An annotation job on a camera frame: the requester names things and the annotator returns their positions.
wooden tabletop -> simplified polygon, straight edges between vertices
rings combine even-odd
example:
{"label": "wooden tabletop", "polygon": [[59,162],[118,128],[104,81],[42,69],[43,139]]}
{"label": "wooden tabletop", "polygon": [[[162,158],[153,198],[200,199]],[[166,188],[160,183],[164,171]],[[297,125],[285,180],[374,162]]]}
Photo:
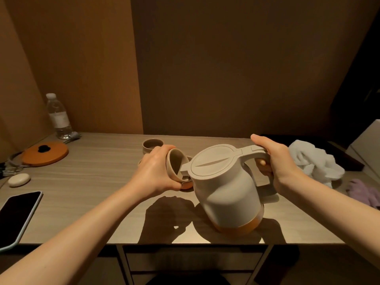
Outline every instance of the wooden tabletop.
{"label": "wooden tabletop", "polygon": [[[21,243],[41,244],[73,223],[106,197],[122,187],[133,175],[142,158],[142,142],[161,138],[174,144],[187,155],[216,144],[227,143],[236,148],[251,144],[249,139],[184,136],[150,136],[84,133],[82,139],[69,143],[69,155],[45,167],[25,168],[31,181],[19,188],[7,183],[0,189],[0,206],[12,195],[43,191],[44,196],[29,223]],[[45,141],[54,140],[53,136]],[[268,178],[254,161],[247,163],[258,185]],[[362,172],[346,172],[344,187],[353,178],[375,185]],[[194,192],[167,191],[139,204],[120,224],[109,244],[329,244],[343,243],[310,216],[282,196],[265,204],[264,219],[248,236],[229,239],[218,233],[200,206]]]}

wooden wall panel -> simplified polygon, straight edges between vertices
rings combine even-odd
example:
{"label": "wooden wall panel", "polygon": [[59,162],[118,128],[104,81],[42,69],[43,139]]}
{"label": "wooden wall panel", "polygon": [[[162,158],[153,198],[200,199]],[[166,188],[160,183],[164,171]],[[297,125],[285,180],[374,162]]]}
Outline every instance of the wooden wall panel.
{"label": "wooden wall panel", "polygon": [[131,0],[145,134],[327,134],[380,0]]}
{"label": "wooden wall panel", "polygon": [[0,162],[52,133],[26,55],[0,0]]}
{"label": "wooden wall panel", "polygon": [[6,4],[41,94],[57,94],[74,130],[143,132],[130,0]]}

water bottle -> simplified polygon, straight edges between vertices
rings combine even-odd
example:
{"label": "water bottle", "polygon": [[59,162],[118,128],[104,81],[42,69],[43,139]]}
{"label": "water bottle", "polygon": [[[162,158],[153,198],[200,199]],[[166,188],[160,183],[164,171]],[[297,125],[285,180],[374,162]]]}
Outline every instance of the water bottle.
{"label": "water bottle", "polygon": [[46,94],[46,97],[48,99],[47,110],[57,137],[59,139],[68,139],[69,134],[73,132],[73,129],[70,126],[70,121],[67,117],[64,105],[57,100],[57,96],[54,93],[48,93]]}

smartphone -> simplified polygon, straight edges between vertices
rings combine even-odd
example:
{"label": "smartphone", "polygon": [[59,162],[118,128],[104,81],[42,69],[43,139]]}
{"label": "smartphone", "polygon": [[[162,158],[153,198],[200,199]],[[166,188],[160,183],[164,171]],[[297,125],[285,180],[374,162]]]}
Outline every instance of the smartphone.
{"label": "smartphone", "polygon": [[42,192],[9,197],[0,209],[0,252],[16,246],[42,198]]}

white label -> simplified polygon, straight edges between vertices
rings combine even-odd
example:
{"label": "white label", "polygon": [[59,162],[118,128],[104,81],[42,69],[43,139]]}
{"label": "white label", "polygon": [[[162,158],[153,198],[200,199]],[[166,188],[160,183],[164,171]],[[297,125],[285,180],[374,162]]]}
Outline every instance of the white label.
{"label": "white label", "polygon": [[70,125],[69,118],[66,112],[51,113],[50,119],[55,128],[64,128]]}

